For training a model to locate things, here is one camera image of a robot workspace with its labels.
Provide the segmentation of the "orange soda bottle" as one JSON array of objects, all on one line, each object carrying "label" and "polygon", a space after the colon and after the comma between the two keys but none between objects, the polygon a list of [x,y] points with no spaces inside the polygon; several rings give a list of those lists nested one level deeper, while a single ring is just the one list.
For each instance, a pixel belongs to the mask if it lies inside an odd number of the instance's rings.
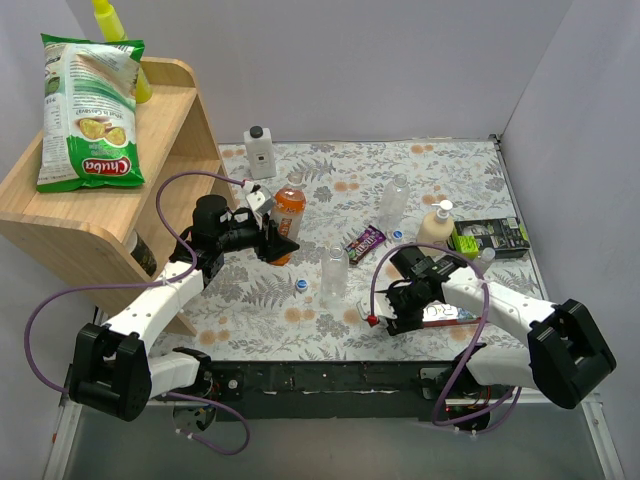
[{"label": "orange soda bottle", "polygon": [[275,221],[278,232],[290,240],[297,239],[306,208],[302,181],[300,172],[290,173],[287,183],[274,196],[276,205],[271,211],[271,219]]}]

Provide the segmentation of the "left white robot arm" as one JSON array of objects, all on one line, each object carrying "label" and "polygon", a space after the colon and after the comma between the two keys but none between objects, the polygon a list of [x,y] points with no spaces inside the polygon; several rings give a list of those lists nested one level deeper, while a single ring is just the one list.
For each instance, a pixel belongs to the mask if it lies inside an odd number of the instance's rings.
[{"label": "left white robot arm", "polygon": [[80,330],[69,380],[73,401],[132,421],[151,398],[178,391],[200,400],[211,392],[206,354],[176,348],[152,358],[149,352],[174,317],[221,270],[225,254],[251,249],[269,263],[298,250],[270,217],[274,198],[254,192],[246,200],[246,207],[231,210],[219,195],[199,198],[192,224],[178,234],[158,284],[106,324],[87,324]]}]

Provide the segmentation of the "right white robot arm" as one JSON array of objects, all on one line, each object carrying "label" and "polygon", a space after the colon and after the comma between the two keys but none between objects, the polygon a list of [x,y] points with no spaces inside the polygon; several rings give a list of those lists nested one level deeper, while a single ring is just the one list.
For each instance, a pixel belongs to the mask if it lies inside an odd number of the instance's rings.
[{"label": "right white robot arm", "polygon": [[528,388],[555,405],[575,408],[617,367],[588,308],[568,299],[553,303],[488,281],[480,266],[444,249],[437,261],[423,243],[392,248],[385,256],[402,279],[369,293],[369,324],[384,318],[390,335],[421,327],[425,308],[439,301],[480,319],[469,346],[453,361],[439,398],[475,397],[487,386]]}]

